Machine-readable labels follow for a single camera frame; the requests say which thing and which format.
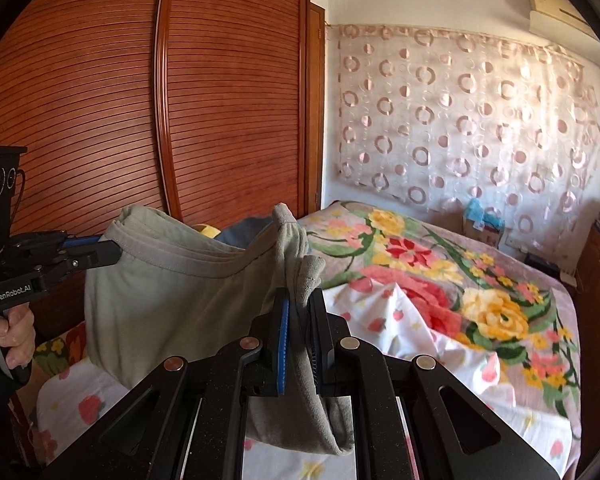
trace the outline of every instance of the gray t-shirt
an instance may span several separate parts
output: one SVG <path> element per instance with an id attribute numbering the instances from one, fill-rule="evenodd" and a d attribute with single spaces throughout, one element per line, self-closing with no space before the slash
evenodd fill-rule
<path id="1" fill-rule="evenodd" d="M 343 454 L 353 448 L 348 399 L 315 393 L 302 334 L 306 304 L 323 259 L 308 255 L 306 232 L 284 204 L 246 249 L 207 238 L 165 213 L 126 208 L 104 238 L 123 250 L 115 266 L 91 269 L 85 318 L 91 361 L 133 388 L 164 359 L 215 355 L 246 335 L 286 286 L 289 319 L 286 393 L 250 399 L 248 435 L 287 449 Z"/>

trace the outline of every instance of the yellow object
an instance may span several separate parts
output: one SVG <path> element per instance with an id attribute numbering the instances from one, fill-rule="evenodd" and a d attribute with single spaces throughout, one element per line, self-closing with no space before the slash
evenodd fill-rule
<path id="1" fill-rule="evenodd" d="M 371 227 L 382 231 L 382 234 L 401 236 L 404 231 L 404 218 L 391 211 L 374 209 L 369 213 Z"/>
<path id="2" fill-rule="evenodd" d="M 466 288 L 461 303 L 462 315 L 477 324 L 478 331 L 484 337 L 507 341 L 528 336 L 529 325 L 525 314 L 503 290 Z"/>
<path id="3" fill-rule="evenodd" d="M 193 228 L 201 235 L 205 235 L 207 238 L 215 238 L 220 234 L 220 229 L 216 229 L 215 227 L 207 224 L 194 225 Z"/>

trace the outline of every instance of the yellow flower print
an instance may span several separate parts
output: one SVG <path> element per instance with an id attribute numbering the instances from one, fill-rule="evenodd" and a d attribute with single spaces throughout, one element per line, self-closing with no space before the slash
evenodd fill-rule
<path id="1" fill-rule="evenodd" d="M 484 271 L 482 269 L 478 269 L 478 267 L 471 267 L 469 272 L 472 273 L 476 278 L 482 278 L 484 276 Z"/>
<path id="2" fill-rule="evenodd" d="M 473 350 L 484 350 L 480 345 L 472 343 L 464 332 L 458 332 L 456 334 L 456 341 Z"/>
<path id="3" fill-rule="evenodd" d="M 51 343 L 51 351 L 55 352 L 56 354 L 61 354 L 63 348 L 64 348 L 64 341 L 62 341 L 62 339 L 60 339 L 60 338 L 55 339 L 55 341 L 53 341 Z"/>
<path id="4" fill-rule="evenodd" d="M 384 236 L 382 233 L 376 233 L 374 235 L 374 242 L 378 246 L 387 246 L 389 244 L 389 238 Z"/>
<path id="5" fill-rule="evenodd" d="M 525 314 L 504 290 L 468 287 L 462 295 L 460 312 L 477 324 L 480 334 L 489 339 L 521 340 L 529 332 Z"/>
<path id="6" fill-rule="evenodd" d="M 391 255 L 384 250 L 384 247 L 380 246 L 379 250 L 377 249 L 377 247 L 378 245 L 376 244 L 374 246 L 375 254 L 371 258 L 371 263 L 373 263 L 374 265 L 386 266 L 391 269 L 407 270 L 407 264 L 401 262 L 400 260 L 392 258 Z M 409 271 L 412 273 L 417 272 L 416 269 L 413 267 L 409 268 Z"/>
<path id="7" fill-rule="evenodd" d="M 525 377 L 526 384 L 542 389 L 542 381 L 540 380 L 538 370 L 535 368 L 522 368 L 522 374 Z"/>
<path id="8" fill-rule="evenodd" d="M 431 264 L 430 269 L 424 269 L 423 275 L 430 280 L 452 282 L 462 285 L 462 276 L 458 266 L 449 260 L 437 260 Z"/>
<path id="9" fill-rule="evenodd" d="M 493 256 L 489 256 L 488 254 L 481 254 L 480 259 L 487 265 L 492 266 L 495 262 L 493 261 Z"/>
<path id="10" fill-rule="evenodd" d="M 513 282 L 506 276 L 498 276 L 498 281 L 504 286 L 513 286 Z"/>
<path id="11" fill-rule="evenodd" d="M 567 379 L 562 374 L 551 374 L 547 376 L 545 381 L 554 388 L 560 388 L 560 386 L 564 386 L 567 383 Z"/>
<path id="12" fill-rule="evenodd" d="M 534 348 L 537 350 L 546 350 L 549 348 L 549 342 L 542 334 L 531 334 L 529 341 L 533 343 Z"/>
<path id="13" fill-rule="evenodd" d="M 324 466 L 320 462 L 304 462 L 300 480 L 318 480 L 322 473 L 324 473 Z"/>
<path id="14" fill-rule="evenodd" d="M 374 209 L 369 213 L 371 227 L 381 230 L 385 235 L 400 236 L 404 231 L 404 218 L 391 211 Z"/>
<path id="15" fill-rule="evenodd" d="M 558 329 L 558 335 L 565 339 L 570 339 L 573 341 L 573 332 L 569 330 L 567 327 L 562 327 Z"/>

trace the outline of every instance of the sliding wardrobe door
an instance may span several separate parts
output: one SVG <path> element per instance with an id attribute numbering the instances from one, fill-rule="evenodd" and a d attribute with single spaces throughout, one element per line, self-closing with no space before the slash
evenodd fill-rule
<path id="1" fill-rule="evenodd" d="M 170 212 L 218 227 L 278 202 L 304 214 L 308 0 L 159 7 L 157 133 Z"/>

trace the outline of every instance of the wooden wardrobe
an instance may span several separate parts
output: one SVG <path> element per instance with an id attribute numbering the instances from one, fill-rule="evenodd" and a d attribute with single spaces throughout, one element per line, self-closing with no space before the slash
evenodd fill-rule
<path id="1" fill-rule="evenodd" d="M 29 149 L 12 234 L 101 233 L 132 203 L 304 215 L 308 6 L 33 0 L 0 41 L 0 144 Z M 82 282 L 33 306 L 41 337 L 80 321 Z"/>

